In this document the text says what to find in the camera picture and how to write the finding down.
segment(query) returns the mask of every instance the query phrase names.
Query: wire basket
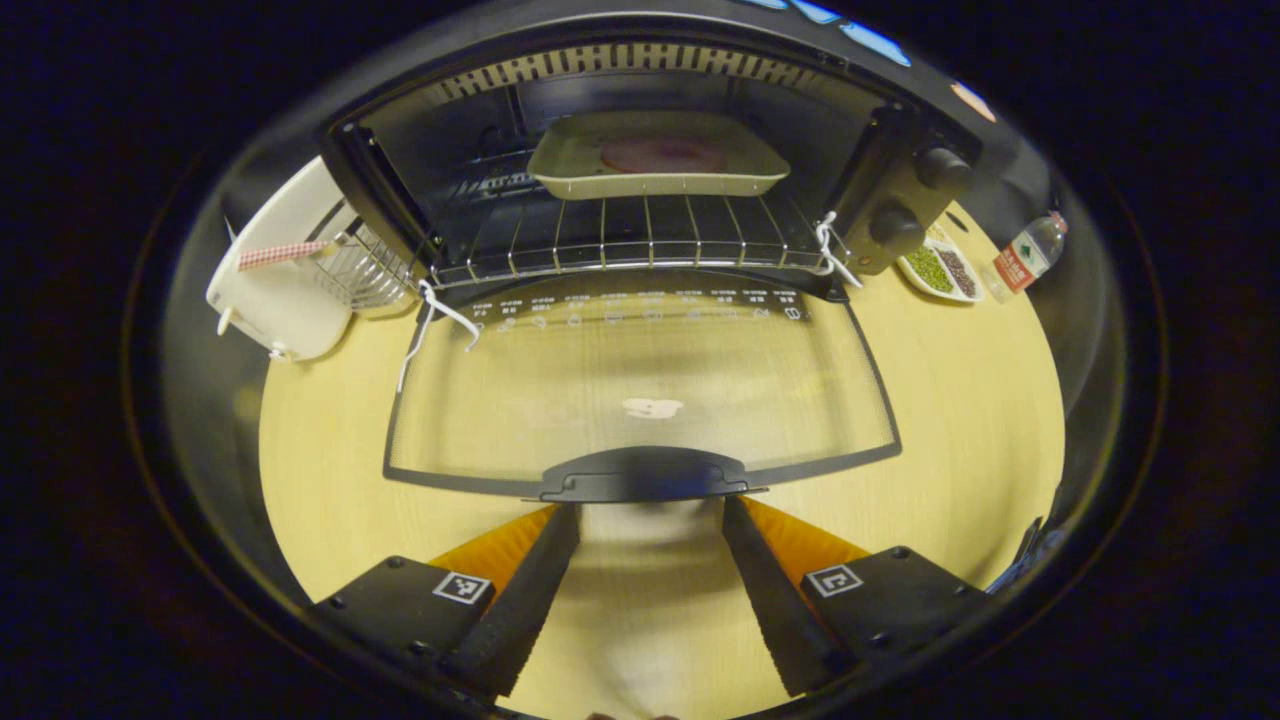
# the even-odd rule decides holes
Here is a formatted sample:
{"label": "wire basket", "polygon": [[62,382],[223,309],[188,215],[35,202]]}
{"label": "wire basket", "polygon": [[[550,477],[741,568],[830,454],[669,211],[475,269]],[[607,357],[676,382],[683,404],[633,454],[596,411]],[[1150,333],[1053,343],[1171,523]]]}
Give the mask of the wire basket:
{"label": "wire basket", "polygon": [[408,264],[364,223],[339,232],[315,263],[321,287],[362,315],[394,315],[417,300]]}

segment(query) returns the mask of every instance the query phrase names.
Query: oven control knob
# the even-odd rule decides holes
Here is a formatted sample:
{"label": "oven control knob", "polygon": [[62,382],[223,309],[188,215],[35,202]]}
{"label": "oven control knob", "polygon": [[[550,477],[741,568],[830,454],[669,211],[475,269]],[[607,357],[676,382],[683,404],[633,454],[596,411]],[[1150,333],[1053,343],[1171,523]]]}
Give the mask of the oven control knob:
{"label": "oven control knob", "polygon": [[872,218],[870,236],[890,254],[901,256],[924,243],[924,225],[915,213],[893,204]]}
{"label": "oven control knob", "polygon": [[934,147],[915,156],[915,177],[924,187],[956,197],[969,190],[973,168],[946,147]]}

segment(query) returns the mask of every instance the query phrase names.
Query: plate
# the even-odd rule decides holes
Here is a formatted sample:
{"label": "plate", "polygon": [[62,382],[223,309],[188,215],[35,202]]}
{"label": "plate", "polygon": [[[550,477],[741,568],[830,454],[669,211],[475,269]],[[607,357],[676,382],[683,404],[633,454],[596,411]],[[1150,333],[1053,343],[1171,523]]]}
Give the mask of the plate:
{"label": "plate", "polygon": [[[627,173],[602,152],[626,140],[696,142],[723,161],[723,172]],[[529,174],[561,200],[637,195],[764,195],[791,173],[745,126],[712,113],[644,110],[589,113],[557,120],[534,150]]]}
{"label": "plate", "polygon": [[[947,242],[936,240],[938,237],[946,240]],[[929,228],[928,233],[924,237],[924,247],[929,250],[929,252],[932,252],[934,258],[937,258],[938,264],[942,265],[942,269],[947,274],[947,279],[951,281],[952,288],[950,292],[942,292],[940,290],[929,287],[929,283],[924,282],[924,278],[916,274],[915,268],[913,268],[911,264],[906,260],[906,256],[897,259],[897,268],[902,270],[902,274],[906,275],[906,279],[911,284],[914,284],[916,290],[919,290],[925,295],[942,297],[945,300],[954,300],[956,302],[980,302],[984,297],[987,297],[987,291],[983,290],[982,281],[979,279],[978,273],[974,272],[973,265],[969,264],[969,259],[965,258],[964,252],[961,252],[960,249],[956,247],[954,242],[950,242],[950,240],[951,238],[947,237],[946,231],[943,231],[940,225],[936,224]],[[969,297],[960,290],[960,286],[956,283],[956,278],[952,274],[951,268],[947,268],[947,264],[942,261],[941,256],[938,256],[940,250],[954,252],[957,258],[960,258],[960,263],[964,264],[964,269],[969,274],[969,279],[973,281],[973,287],[974,287],[973,297]]]}

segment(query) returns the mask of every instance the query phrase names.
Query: water bottle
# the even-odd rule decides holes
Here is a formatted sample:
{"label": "water bottle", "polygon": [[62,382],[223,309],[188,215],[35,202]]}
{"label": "water bottle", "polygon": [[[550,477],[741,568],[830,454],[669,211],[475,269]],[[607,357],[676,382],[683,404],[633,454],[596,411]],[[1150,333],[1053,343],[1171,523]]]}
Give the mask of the water bottle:
{"label": "water bottle", "polygon": [[982,268],[982,282],[1000,302],[1023,291],[1059,258],[1066,238],[1066,220],[1057,213],[1032,220],[1009,247]]}

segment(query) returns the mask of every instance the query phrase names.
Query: white string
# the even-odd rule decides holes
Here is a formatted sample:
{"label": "white string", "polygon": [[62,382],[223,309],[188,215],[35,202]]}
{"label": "white string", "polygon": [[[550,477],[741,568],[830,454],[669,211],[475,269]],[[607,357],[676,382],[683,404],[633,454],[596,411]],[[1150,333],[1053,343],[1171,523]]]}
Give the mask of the white string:
{"label": "white string", "polygon": [[404,356],[404,363],[401,365],[401,379],[399,383],[396,384],[396,395],[399,395],[401,391],[404,389],[404,375],[408,373],[408,364],[411,360],[413,360],[413,356],[417,355],[417,351],[421,350],[422,338],[426,337],[426,331],[428,328],[431,327],[431,319],[435,318],[436,310],[453,318],[471,333],[472,336],[471,345],[467,345],[465,352],[471,352],[471,348],[475,347],[476,342],[480,341],[480,328],[477,328],[475,323],[466,319],[448,305],[436,300],[435,288],[433,288],[430,283],[428,283],[426,281],[417,281],[417,290],[422,293],[422,301],[426,302],[428,305],[426,320],[422,322],[422,329],[417,333],[417,341],[413,342],[412,350],[408,351],[408,355]]}
{"label": "white string", "polygon": [[854,277],[854,273],[849,272],[849,268],[846,268],[844,263],[837,260],[836,256],[832,255],[831,250],[827,247],[828,245],[831,245],[831,223],[833,222],[836,222],[835,210],[827,213],[827,217],[823,218],[820,223],[818,223],[817,228],[814,228],[814,232],[818,233],[818,245],[822,249],[822,256],[827,259],[827,268],[817,272],[815,274],[829,275],[832,270],[840,270],[840,274],[844,275],[846,281],[849,281],[849,284],[854,287],[863,287],[863,283],[860,283],[858,278]]}

